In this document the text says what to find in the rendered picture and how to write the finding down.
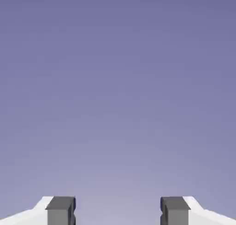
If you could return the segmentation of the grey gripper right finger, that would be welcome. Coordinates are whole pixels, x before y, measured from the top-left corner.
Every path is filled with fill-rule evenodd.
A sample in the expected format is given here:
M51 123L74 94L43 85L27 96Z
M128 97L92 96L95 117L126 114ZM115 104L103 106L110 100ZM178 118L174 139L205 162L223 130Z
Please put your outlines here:
M193 196L162 196L160 225L236 225L236 219L204 209Z

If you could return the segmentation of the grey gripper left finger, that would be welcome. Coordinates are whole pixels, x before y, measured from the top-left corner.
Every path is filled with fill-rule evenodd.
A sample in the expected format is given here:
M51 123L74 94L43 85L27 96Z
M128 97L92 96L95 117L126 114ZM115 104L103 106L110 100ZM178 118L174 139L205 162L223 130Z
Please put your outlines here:
M0 219L0 225L76 225L74 196L43 196L32 208Z

